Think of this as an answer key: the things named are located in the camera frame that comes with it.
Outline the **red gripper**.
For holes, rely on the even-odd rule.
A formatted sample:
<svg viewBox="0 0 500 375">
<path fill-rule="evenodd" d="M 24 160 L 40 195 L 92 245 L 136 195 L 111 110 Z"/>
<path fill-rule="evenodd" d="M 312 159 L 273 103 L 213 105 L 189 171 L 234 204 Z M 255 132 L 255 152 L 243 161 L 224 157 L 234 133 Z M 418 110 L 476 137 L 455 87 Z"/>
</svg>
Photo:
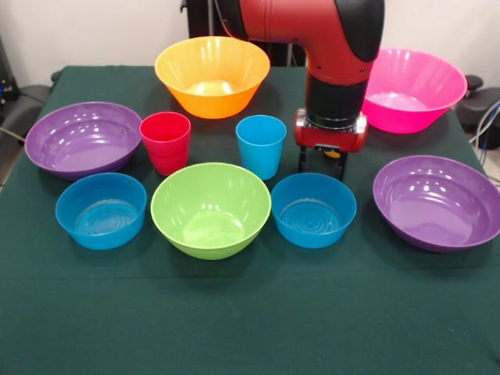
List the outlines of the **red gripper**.
<svg viewBox="0 0 500 375">
<path fill-rule="evenodd" d="M 298 109 L 295 114 L 295 143 L 300 146 L 298 172 L 307 170 L 308 148 L 335 150 L 338 153 L 334 176 L 343 181 L 348 159 L 347 152 L 358 152 L 366 143 L 368 121 L 360 114 L 355 122 L 345 129 L 322 128 L 306 118 L 306 110 Z"/>
</svg>

